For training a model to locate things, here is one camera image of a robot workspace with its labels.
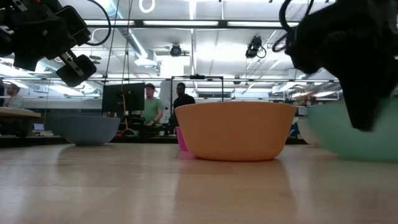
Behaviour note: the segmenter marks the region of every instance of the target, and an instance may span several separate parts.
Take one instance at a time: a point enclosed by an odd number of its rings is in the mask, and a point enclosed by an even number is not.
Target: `computer monitor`
[[[123,93],[126,102],[126,111],[144,110],[145,83],[124,84]],[[104,86],[102,112],[117,113],[120,111],[124,111],[121,85]]]

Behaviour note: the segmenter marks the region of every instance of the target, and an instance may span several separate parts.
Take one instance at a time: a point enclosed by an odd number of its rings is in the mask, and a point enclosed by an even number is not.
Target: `black shirt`
[[[182,97],[178,97],[177,99],[174,100],[173,107],[174,107],[174,109],[176,109],[179,106],[190,105],[190,104],[194,104],[194,103],[195,103],[195,99],[192,96],[190,96],[188,94],[184,94]],[[178,126],[178,121],[177,121],[177,117],[175,116],[175,113],[173,113],[173,117],[174,117],[175,125]]]

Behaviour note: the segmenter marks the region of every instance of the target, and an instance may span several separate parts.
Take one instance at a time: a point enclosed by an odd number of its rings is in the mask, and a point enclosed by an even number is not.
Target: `gray bowl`
[[[112,140],[119,128],[119,118],[100,116],[61,116],[60,132],[77,146],[99,146]]]

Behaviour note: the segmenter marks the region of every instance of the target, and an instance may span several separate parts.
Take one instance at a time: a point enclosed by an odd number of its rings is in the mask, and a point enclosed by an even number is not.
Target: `mint green bowl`
[[[361,161],[398,161],[398,100],[385,103],[374,131],[351,126],[344,104],[320,105],[308,110],[308,124],[322,148],[340,158]]]

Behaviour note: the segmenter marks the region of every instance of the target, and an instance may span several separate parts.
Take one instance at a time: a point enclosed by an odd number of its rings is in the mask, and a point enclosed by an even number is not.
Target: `orange bowl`
[[[199,103],[175,109],[188,150],[202,159],[265,161],[283,150],[296,108],[282,103]]]

